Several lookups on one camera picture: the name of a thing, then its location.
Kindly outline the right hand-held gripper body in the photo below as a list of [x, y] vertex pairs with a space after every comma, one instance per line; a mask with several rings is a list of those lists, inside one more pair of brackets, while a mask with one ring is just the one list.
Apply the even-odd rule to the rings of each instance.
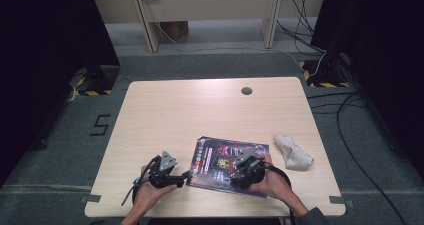
[[255, 156], [257, 148], [242, 150], [234, 161], [234, 166], [242, 167], [240, 173], [231, 173], [231, 177], [239, 178], [239, 188], [248, 189], [252, 184], [259, 183], [265, 176], [265, 162]]

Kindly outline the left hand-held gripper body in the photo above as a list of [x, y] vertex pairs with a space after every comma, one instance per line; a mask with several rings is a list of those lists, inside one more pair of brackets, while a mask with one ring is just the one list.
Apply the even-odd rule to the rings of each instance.
[[177, 160], [167, 151], [163, 151], [153, 159], [153, 165], [148, 172], [150, 183], [156, 188], [164, 188], [169, 185], [176, 185], [179, 176], [172, 176], [171, 172], [178, 164]]

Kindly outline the red cover magazine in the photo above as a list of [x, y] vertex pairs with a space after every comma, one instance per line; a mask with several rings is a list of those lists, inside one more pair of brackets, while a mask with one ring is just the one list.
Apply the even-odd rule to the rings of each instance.
[[249, 188], [240, 189], [230, 183], [235, 159], [242, 150], [249, 148], [257, 148], [255, 156], [258, 158], [269, 152], [267, 144], [200, 137], [195, 146], [186, 184], [197, 188], [265, 198], [266, 195], [263, 193], [251, 192]]

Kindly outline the beige cloth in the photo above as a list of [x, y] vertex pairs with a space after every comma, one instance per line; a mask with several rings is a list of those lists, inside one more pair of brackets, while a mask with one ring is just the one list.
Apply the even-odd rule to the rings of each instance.
[[278, 134], [274, 141], [283, 154], [287, 169], [306, 171], [312, 166], [314, 159], [297, 146], [290, 136]]

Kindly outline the person's left hand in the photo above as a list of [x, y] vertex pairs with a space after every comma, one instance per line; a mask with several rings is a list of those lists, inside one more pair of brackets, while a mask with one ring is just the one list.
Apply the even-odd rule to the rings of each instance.
[[177, 189], [176, 185], [169, 185], [164, 188], [154, 187], [149, 179], [144, 176], [146, 170], [147, 166], [144, 165], [141, 168], [141, 185], [137, 191], [132, 207], [137, 217], [143, 217], [163, 196]]

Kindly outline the person's right hand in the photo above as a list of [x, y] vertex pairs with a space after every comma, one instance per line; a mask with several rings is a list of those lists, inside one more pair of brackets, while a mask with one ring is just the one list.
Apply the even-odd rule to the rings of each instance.
[[286, 205], [295, 198], [292, 189], [289, 187], [285, 179], [278, 173], [269, 169], [265, 170], [265, 176], [262, 181], [252, 184], [249, 187], [249, 190], [252, 192], [261, 192], [267, 196], [281, 200]]

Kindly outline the black yellow striped stand base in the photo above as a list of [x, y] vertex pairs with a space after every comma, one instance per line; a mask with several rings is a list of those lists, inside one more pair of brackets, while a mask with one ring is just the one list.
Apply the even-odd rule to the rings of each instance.
[[304, 60], [300, 62], [306, 83], [310, 87], [348, 87], [347, 78], [339, 66], [322, 65], [319, 60]]
[[100, 72], [89, 72], [81, 68], [69, 81], [76, 96], [110, 95], [120, 71], [119, 66], [101, 65]]

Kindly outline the brown cardboard box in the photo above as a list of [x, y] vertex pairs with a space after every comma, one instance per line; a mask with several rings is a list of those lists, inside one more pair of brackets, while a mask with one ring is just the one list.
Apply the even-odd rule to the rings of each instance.
[[188, 34], [187, 21], [161, 22], [162, 30], [173, 40], [182, 38]]

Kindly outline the black curtain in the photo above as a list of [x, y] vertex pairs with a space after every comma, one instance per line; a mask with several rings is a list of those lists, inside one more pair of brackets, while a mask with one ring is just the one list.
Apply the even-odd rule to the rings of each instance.
[[323, 0], [312, 44], [350, 69], [389, 141], [424, 180], [424, 0]]
[[0, 187], [82, 68], [119, 64], [95, 0], [0, 0]]

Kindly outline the beige wooden desk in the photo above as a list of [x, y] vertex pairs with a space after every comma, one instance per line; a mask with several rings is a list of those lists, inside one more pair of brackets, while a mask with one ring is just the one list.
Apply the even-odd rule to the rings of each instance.
[[273, 46], [279, 18], [294, 18], [300, 7], [316, 17], [323, 0], [95, 0], [107, 24], [139, 23], [147, 48], [157, 51], [160, 22], [257, 19], [264, 47]]

